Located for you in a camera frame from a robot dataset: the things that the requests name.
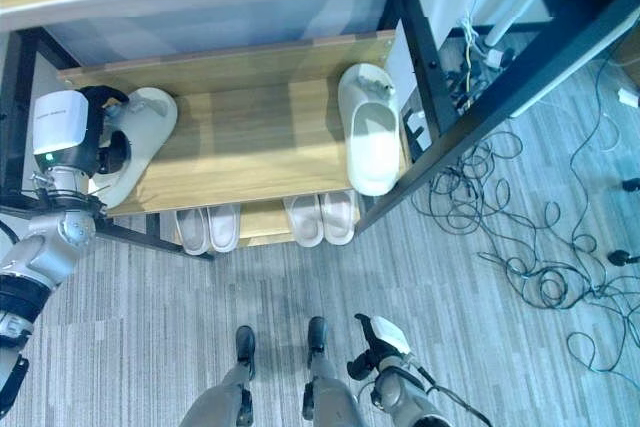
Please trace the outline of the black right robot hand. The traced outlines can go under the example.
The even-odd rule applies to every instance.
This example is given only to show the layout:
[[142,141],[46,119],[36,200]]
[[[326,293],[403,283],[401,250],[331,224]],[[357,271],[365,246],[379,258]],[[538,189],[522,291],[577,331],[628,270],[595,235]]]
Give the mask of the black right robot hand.
[[347,362],[348,375],[357,381],[364,380],[373,371],[381,373],[389,367],[402,366],[412,353],[404,332],[381,316],[355,315],[368,345],[354,360]]

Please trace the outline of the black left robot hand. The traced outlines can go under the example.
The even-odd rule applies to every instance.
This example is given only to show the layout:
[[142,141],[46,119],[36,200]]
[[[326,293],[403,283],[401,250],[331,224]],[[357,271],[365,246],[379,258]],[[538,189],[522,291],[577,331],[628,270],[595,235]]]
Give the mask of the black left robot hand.
[[106,85],[39,97],[34,106],[32,141],[40,171],[66,167],[93,177],[121,170],[129,158],[125,134],[113,131],[106,144],[102,136],[107,114],[128,102],[128,95]]

